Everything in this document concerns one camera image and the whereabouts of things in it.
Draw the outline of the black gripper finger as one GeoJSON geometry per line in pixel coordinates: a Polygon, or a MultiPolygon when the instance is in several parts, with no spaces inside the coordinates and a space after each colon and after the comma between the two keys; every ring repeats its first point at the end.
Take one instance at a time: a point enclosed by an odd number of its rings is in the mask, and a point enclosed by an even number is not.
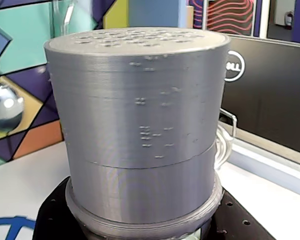
{"type": "Polygon", "coordinates": [[[46,198],[37,214],[38,240],[86,240],[82,228],[66,203],[65,178],[46,198]]]}
{"type": "Polygon", "coordinates": [[[212,216],[203,240],[299,240],[294,217],[286,215],[287,205],[272,195],[232,194],[222,188],[223,197],[212,216]]]}

